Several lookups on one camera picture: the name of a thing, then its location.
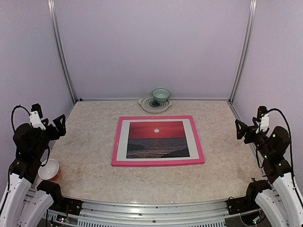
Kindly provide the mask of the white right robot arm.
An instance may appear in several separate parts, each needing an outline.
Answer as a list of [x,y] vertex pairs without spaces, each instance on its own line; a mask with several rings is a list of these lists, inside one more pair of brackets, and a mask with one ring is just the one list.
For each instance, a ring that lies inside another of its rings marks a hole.
[[263,157],[262,169],[266,180],[249,184],[242,206],[252,210],[259,206],[273,227],[301,227],[303,225],[303,196],[296,185],[291,165],[284,158],[290,146],[289,132],[276,126],[270,136],[258,125],[248,126],[235,121],[237,138],[253,143]]

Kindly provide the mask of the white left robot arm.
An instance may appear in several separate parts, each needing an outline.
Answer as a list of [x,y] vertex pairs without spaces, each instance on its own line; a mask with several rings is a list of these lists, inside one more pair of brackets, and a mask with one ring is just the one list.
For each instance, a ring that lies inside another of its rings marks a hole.
[[16,158],[9,166],[6,192],[0,202],[2,227],[35,227],[50,207],[66,211],[68,205],[59,184],[42,180],[32,201],[23,206],[24,199],[34,185],[38,170],[46,165],[41,162],[49,143],[66,134],[65,115],[48,123],[38,112],[29,114],[30,122],[19,125],[13,135]]

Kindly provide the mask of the white bowl orange outside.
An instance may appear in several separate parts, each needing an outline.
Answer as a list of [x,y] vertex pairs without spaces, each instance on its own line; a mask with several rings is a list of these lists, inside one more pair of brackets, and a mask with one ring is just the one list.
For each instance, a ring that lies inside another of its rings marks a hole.
[[41,180],[55,181],[61,173],[59,162],[55,159],[48,159],[42,162],[38,169],[38,176]]

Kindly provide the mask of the green ceramic bowl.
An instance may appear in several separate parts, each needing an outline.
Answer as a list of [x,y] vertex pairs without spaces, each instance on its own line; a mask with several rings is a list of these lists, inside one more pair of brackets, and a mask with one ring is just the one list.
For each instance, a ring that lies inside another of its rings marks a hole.
[[170,91],[168,91],[167,89],[164,89],[164,88],[155,89],[152,91],[151,94],[155,101],[161,102],[161,103],[166,102],[171,96]]

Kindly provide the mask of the right aluminium corner post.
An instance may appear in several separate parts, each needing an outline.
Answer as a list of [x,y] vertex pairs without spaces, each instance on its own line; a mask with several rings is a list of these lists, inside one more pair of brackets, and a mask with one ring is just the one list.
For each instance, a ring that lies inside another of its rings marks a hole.
[[248,56],[249,48],[250,48],[250,41],[251,41],[251,36],[253,32],[253,26],[254,26],[254,20],[255,20],[255,14],[256,14],[256,8],[257,8],[257,0],[251,0],[250,1],[250,7],[249,7],[249,14],[248,14],[248,21],[246,25],[246,30],[245,30],[245,36],[244,36],[244,41],[243,41],[243,47],[240,55],[240,61],[239,65],[237,67],[236,71],[236,78],[232,87],[232,91],[229,97],[229,103],[233,104],[236,94],[238,92],[239,86],[240,86],[240,81],[243,75],[245,63],[246,63],[246,58]]

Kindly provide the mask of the aluminium corner post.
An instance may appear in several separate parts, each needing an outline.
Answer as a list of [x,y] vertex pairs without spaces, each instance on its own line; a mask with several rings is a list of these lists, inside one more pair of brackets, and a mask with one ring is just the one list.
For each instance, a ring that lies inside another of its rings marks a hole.
[[69,74],[69,70],[67,67],[66,63],[66,58],[63,50],[63,45],[61,41],[61,36],[60,36],[60,29],[59,29],[59,23],[56,15],[56,7],[55,7],[55,1],[54,0],[48,0],[47,1],[48,5],[48,11],[49,11],[49,16],[50,16],[50,21],[52,25],[52,30],[53,30],[53,35],[54,35],[54,40],[55,40],[55,45],[58,53],[58,58],[60,62],[60,66],[63,72],[63,77],[68,89],[68,93],[71,97],[71,101],[73,104],[76,104],[77,102],[77,97],[76,97],[76,92],[72,84],[72,80]]
[[233,104],[236,94],[238,92],[239,86],[240,86],[240,81],[243,75],[245,63],[246,63],[246,58],[248,56],[249,48],[250,48],[250,41],[251,41],[251,36],[253,32],[253,26],[254,26],[254,20],[255,20],[255,14],[256,14],[256,8],[257,8],[257,0],[251,0],[250,1],[250,7],[249,7],[249,14],[248,14],[248,21],[246,25],[246,30],[245,30],[245,36],[244,36],[244,41],[243,41],[243,47],[240,55],[240,61],[239,65],[237,67],[236,71],[236,78],[232,87],[232,91],[229,97],[229,103]]

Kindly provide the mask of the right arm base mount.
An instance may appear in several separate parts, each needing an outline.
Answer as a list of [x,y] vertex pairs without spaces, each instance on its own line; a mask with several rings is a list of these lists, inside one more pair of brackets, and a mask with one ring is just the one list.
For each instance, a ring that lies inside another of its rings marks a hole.
[[229,215],[259,209],[260,206],[255,202],[255,199],[259,193],[267,189],[272,189],[267,180],[253,181],[248,185],[245,196],[229,197],[226,201]]

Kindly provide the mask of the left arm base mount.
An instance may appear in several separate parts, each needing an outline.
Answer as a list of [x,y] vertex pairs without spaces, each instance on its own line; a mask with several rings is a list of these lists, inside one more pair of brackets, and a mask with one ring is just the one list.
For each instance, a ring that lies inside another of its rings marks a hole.
[[66,215],[80,215],[83,201],[64,197],[59,184],[43,180],[38,185],[37,190],[42,190],[52,197],[53,203],[49,209],[65,213]]

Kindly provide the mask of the left aluminium corner post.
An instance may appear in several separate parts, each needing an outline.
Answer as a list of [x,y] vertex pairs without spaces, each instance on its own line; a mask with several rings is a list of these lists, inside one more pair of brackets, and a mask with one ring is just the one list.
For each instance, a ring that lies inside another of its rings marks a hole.
[[63,77],[68,89],[68,93],[71,97],[71,101],[73,104],[76,104],[77,102],[77,97],[76,97],[76,92],[72,84],[72,80],[69,74],[69,70],[67,67],[66,63],[66,58],[63,50],[63,45],[61,41],[61,36],[60,36],[60,29],[59,29],[59,23],[56,15],[56,7],[55,7],[55,1],[54,0],[48,0],[47,1],[48,5],[48,11],[49,11],[49,16],[50,16],[50,21],[52,25],[52,30],[53,30],[53,35],[54,35],[54,40],[55,40],[55,45],[58,53],[58,58],[60,62],[60,66],[63,72]]

